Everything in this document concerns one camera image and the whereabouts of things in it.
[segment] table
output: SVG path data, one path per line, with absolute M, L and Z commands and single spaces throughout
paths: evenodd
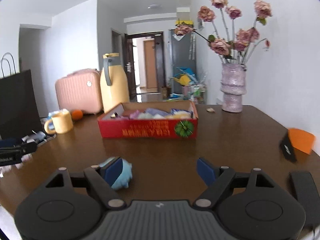
M 208 107 L 216 113 L 206 111 Z M 296 151 L 298 163 L 284 159 L 279 142 L 286 128 L 253 106 L 240 114 L 221 106 L 197 106 L 196 140 L 184 139 L 102 139 L 96 116 L 85 116 L 72 131 L 39 147 L 31 162 L 13 169 L 0 179 L 0 204 L 14 214 L 19 203 L 59 167 L 70 172 L 99 164 L 111 156 L 132 163 L 133 180 L 128 189 L 118 191 L 131 199 L 188 199 L 193 202 L 206 185 L 196 173 L 196 160 L 204 157 L 216 166 L 238 172 L 262 168 L 282 188 L 289 189 L 290 171 L 310 171 L 320 190 L 320 157 Z

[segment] bottle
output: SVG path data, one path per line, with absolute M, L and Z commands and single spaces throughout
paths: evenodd
M 120 64 L 119 53 L 103 55 L 100 87 L 103 111 L 105 113 L 119 103 L 130 101 L 127 75 Z

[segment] yellow mug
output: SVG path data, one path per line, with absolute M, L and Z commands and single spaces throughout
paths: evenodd
M 54 129 L 49 129 L 49 124 L 53 122 Z M 47 134 L 66 133 L 73 129 L 73 122 L 69 111 L 61 111 L 51 117 L 44 124 L 44 130 Z

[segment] gray refrigerator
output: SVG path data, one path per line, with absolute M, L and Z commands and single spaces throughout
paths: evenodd
M 169 30 L 169 52 L 172 67 L 172 77 L 181 73 L 177 68 L 190 68 L 196 73 L 196 37 L 194 33 L 183 36 L 180 40 L 175 37 L 174 30 Z M 172 93 L 182 94 L 182 87 L 171 79 Z

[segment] green pumpkin picture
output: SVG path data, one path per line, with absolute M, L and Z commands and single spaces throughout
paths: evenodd
M 174 127 L 176 135 L 179 135 L 182 138 L 188 138 L 193 132 L 193 123 L 184 120 L 177 123 Z

